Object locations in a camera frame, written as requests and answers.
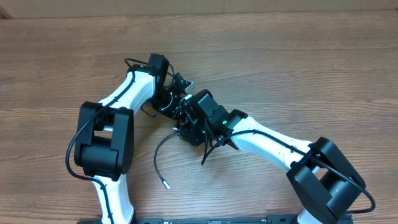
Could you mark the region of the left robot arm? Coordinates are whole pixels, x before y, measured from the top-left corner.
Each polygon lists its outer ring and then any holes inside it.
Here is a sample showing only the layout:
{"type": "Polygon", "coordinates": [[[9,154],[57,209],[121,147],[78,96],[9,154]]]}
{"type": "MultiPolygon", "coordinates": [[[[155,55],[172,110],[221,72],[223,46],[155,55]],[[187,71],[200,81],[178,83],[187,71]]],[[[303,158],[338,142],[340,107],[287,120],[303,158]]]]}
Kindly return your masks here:
{"type": "Polygon", "coordinates": [[[146,103],[158,115],[178,118],[178,103],[193,82],[175,72],[161,54],[147,62],[125,58],[126,79],[97,103],[86,101],[65,156],[69,173],[95,186],[102,216],[98,223],[134,223],[135,209],[127,189],[134,155],[134,116],[146,103]]]}

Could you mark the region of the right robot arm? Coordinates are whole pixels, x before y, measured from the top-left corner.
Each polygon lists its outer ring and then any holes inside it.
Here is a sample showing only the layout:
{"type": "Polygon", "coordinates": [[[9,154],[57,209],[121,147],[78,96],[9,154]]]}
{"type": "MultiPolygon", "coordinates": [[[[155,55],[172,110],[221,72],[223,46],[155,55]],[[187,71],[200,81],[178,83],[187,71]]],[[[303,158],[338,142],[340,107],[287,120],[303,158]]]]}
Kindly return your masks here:
{"type": "Polygon", "coordinates": [[[303,205],[297,223],[339,223],[366,184],[337,145],[290,138],[258,123],[240,110],[227,111],[208,90],[182,98],[182,136],[205,144],[204,158],[229,145],[255,154],[286,173],[303,205]]]}

